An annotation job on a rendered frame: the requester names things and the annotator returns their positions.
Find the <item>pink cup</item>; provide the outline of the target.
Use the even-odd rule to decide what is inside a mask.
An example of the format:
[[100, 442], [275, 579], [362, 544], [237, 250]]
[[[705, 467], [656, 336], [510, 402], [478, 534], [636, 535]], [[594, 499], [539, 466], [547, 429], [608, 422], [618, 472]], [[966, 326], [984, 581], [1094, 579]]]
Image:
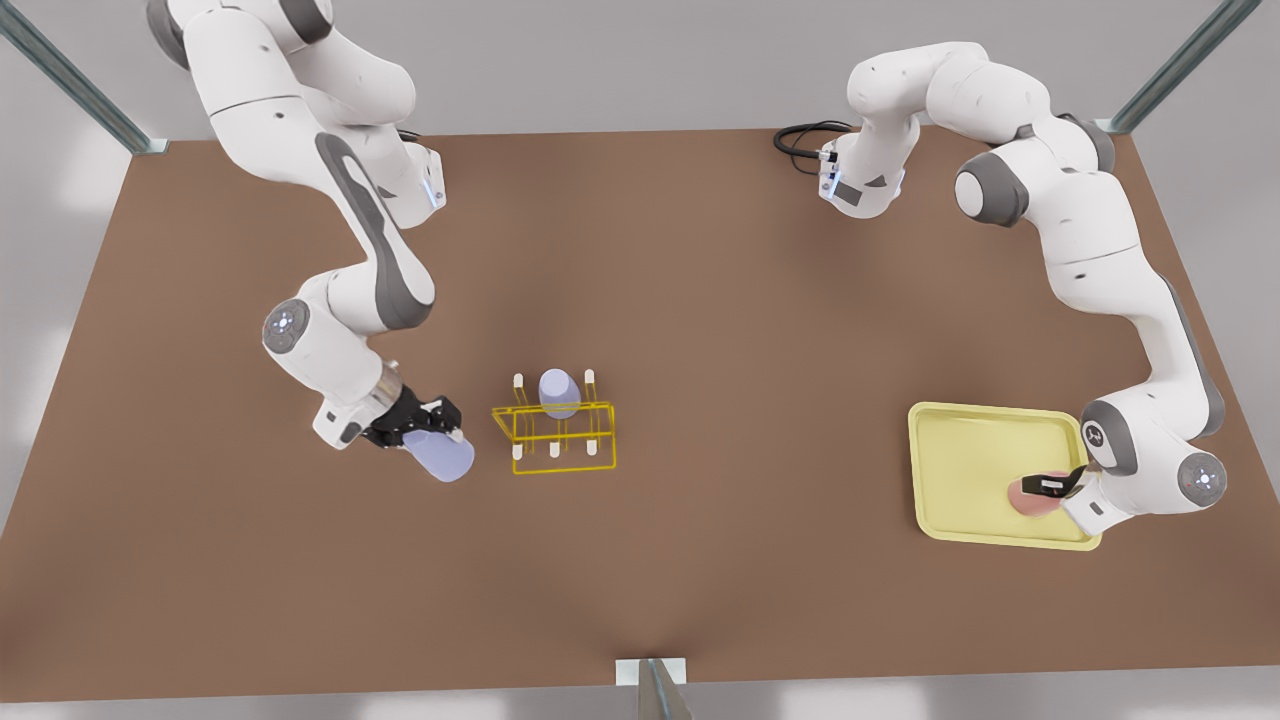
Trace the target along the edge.
[[1012, 480], [1007, 487], [1007, 501], [1011, 507], [1024, 516], [1042, 518], [1060, 507], [1061, 498], [1047, 498], [1021, 493], [1021, 478]]

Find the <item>lavender cup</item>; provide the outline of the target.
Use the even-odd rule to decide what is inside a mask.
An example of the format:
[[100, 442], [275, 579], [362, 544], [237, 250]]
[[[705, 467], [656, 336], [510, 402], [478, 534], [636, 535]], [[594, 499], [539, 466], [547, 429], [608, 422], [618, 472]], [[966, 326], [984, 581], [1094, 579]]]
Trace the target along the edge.
[[445, 483], [465, 477], [475, 460], [475, 448], [465, 437], [445, 433], [411, 430], [404, 433], [403, 446], [431, 477]]
[[543, 411], [556, 420], [572, 418], [582, 402], [579, 384], [559, 368], [548, 369], [541, 374], [538, 393]]

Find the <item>pale yellow tray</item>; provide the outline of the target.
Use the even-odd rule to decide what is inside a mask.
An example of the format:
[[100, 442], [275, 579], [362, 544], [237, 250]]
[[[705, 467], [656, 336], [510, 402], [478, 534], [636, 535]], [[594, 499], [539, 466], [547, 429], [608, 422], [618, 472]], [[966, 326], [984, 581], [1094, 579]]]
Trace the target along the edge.
[[1092, 551], [1091, 537], [1060, 509], [1019, 512], [1011, 484], [1087, 464], [1080, 427], [1065, 413], [919, 402], [908, 414], [916, 523], [938, 541]]

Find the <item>silver frame post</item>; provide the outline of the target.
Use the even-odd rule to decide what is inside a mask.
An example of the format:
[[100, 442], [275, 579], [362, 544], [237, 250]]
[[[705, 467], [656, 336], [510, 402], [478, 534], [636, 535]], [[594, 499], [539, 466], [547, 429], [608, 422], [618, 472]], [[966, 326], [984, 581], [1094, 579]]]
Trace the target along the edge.
[[1110, 135], [1132, 135], [1265, 0], [1221, 0], [1175, 53], [1112, 117], [1098, 119]]
[[168, 140], [147, 136], [12, 0], [0, 0], [0, 36], [131, 154], [168, 151]]
[[687, 660], [618, 659], [614, 684], [634, 685], [637, 692], [637, 720], [694, 720], [681, 694], [687, 683]]

